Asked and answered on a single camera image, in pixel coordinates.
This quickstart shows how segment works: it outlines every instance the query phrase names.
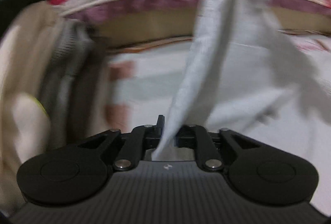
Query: cloth fold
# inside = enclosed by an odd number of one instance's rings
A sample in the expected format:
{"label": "cloth fold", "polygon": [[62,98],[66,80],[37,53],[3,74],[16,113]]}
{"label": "cloth fold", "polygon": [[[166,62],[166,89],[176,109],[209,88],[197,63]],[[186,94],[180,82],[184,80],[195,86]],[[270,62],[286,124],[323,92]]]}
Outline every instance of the cloth fold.
{"label": "cloth fold", "polygon": [[[71,24],[70,30],[65,32],[64,39],[67,42],[62,43],[58,49],[55,50],[56,62],[63,61],[62,71],[63,76],[58,84],[58,91],[56,92],[55,100],[52,102],[51,113],[51,122],[52,130],[49,141],[49,148],[54,149],[67,144],[67,119],[69,117],[70,110],[70,101],[73,96],[73,85],[75,80],[77,80],[83,66],[86,63],[87,57],[93,49],[94,43],[89,38],[86,27],[82,22],[79,21],[70,21],[67,20],[67,23]],[[49,95],[50,92],[46,91],[43,93],[48,95],[47,98],[44,98],[43,102],[49,102],[50,98],[52,99],[54,94]]]}
{"label": "cloth fold", "polygon": [[[49,4],[35,3],[20,12],[1,41],[0,209],[6,212],[23,201],[17,169],[45,150],[49,118],[35,97],[63,22]],[[27,143],[31,136],[34,142]]]}
{"label": "cloth fold", "polygon": [[61,79],[65,75],[67,64],[72,59],[77,45],[76,24],[77,22],[74,20],[65,20],[63,30],[55,43],[51,60],[39,89],[38,100],[50,117],[53,116]]}
{"label": "cloth fold", "polygon": [[[182,124],[233,129],[314,164],[320,181],[312,203],[331,214],[331,98],[321,83],[331,73],[319,72],[277,31],[266,1],[202,1],[185,75],[152,160],[178,160],[173,138]],[[262,116],[269,122],[261,124]]]}
{"label": "cloth fold", "polygon": [[105,76],[107,45],[92,38],[94,41],[86,61],[72,84],[68,106],[67,142],[95,135],[109,129],[103,123],[107,94],[108,76]]}

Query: white cloth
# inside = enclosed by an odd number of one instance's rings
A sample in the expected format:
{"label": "white cloth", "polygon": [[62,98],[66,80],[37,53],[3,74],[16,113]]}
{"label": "white cloth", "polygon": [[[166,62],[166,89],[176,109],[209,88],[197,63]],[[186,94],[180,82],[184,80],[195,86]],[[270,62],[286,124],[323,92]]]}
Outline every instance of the white cloth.
{"label": "white cloth", "polygon": [[0,44],[0,210],[23,202],[16,183],[19,166],[45,150],[49,118],[34,97],[63,27],[46,2],[25,8]]}
{"label": "white cloth", "polygon": [[[176,159],[173,137],[183,123],[227,127],[314,164],[320,181],[312,203],[331,214],[331,99],[321,84],[327,73],[276,31],[264,2],[203,0],[185,76],[152,159]],[[278,117],[259,123],[270,111]]]}

